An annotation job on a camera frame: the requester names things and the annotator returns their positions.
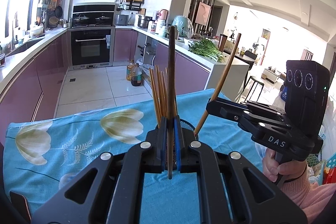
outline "human hand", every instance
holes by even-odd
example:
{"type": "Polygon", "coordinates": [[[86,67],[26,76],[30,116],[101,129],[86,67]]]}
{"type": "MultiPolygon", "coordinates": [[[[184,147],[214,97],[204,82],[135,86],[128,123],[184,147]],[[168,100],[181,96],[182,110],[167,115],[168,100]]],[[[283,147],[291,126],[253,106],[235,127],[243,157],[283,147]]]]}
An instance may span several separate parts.
{"type": "Polygon", "coordinates": [[[262,159],[262,172],[272,182],[276,182],[278,174],[287,175],[286,180],[296,179],[303,174],[307,166],[307,161],[297,160],[279,165],[274,157],[275,151],[267,148],[265,157],[262,159]]]}

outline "cooking oil bottle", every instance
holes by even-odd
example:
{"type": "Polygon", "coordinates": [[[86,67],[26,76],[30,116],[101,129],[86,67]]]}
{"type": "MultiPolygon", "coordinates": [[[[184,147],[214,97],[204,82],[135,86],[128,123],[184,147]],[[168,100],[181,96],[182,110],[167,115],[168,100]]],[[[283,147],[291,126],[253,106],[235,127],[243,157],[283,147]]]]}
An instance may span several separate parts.
{"type": "Polygon", "coordinates": [[[136,63],[135,67],[132,69],[131,84],[133,86],[141,85],[141,74],[142,74],[142,69],[140,69],[139,63],[136,63]]]}
{"type": "Polygon", "coordinates": [[[126,70],[126,79],[128,81],[131,80],[132,78],[132,69],[134,68],[134,60],[131,60],[129,64],[127,65],[127,70],[126,70]]]}

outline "dining table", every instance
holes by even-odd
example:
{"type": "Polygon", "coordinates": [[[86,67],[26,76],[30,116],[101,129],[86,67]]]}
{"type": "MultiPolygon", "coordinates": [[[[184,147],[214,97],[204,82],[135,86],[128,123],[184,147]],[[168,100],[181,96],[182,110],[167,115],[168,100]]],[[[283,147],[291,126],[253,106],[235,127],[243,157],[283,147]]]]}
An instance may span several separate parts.
{"type": "MultiPolygon", "coordinates": [[[[223,53],[231,54],[231,50],[224,49],[224,50],[223,50],[223,53]]],[[[257,61],[254,60],[254,59],[251,58],[251,57],[246,56],[246,55],[240,55],[239,53],[236,53],[236,54],[235,54],[235,58],[238,58],[239,60],[242,60],[243,62],[248,63],[248,64],[250,65],[250,66],[249,66],[249,69],[248,69],[247,72],[246,72],[245,78],[244,78],[243,91],[241,92],[241,93],[243,93],[244,90],[245,90],[245,88],[246,88],[246,85],[247,85],[246,81],[247,81],[247,75],[248,75],[248,73],[249,73],[249,70],[252,69],[253,64],[254,64],[254,63],[257,63],[257,61]]]]}

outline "pink sleeve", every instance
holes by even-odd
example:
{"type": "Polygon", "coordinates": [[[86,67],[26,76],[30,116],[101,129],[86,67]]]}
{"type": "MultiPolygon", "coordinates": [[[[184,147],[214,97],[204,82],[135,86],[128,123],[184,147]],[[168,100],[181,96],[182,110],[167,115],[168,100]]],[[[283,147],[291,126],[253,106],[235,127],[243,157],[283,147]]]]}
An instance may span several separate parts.
{"type": "Polygon", "coordinates": [[[310,184],[307,171],[298,179],[284,183],[281,190],[307,215],[308,223],[322,212],[336,190],[336,183],[310,184]]]}

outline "bar stool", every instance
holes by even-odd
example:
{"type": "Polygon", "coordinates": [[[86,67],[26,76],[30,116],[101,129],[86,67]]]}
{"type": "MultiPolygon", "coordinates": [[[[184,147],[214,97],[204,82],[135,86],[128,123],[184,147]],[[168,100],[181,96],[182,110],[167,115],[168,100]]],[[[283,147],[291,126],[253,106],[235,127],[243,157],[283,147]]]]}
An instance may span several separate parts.
{"type": "Polygon", "coordinates": [[[254,88],[254,90],[253,90],[253,92],[252,92],[252,94],[251,94],[251,97],[253,96],[253,93],[254,93],[255,89],[257,88],[257,85],[258,85],[258,84],[261,85],[261,91],[260,91],[260,93],[259,93],[259,96],[258,96],[257,101],[259,100],[259,97],[260,97],[260,95],[261,95],[261,92],[263,91],[263,88],[264,88],[264,81],[263,81],[262,79],[258,78],[258,77],[255,77],[255,76],[250,76],[250,78],[249,78],[249,80],[247,81],[246,85],[248,85],[250,79],[251,79],[252,81],[254,81],[254,82],[253,82],[253,84],[252,84],[252,86],[251,86],[251,89],[250,89],[249,93],[247,94],[247,96],[246,96],[244,102],[247,100],[248,96],[250,95],[250,92],[251,92],[251,90],[253,89],[253,86],[254,86],[255,83],[257,83],[257,84],[255,85],[255,88],[254,88]]]}

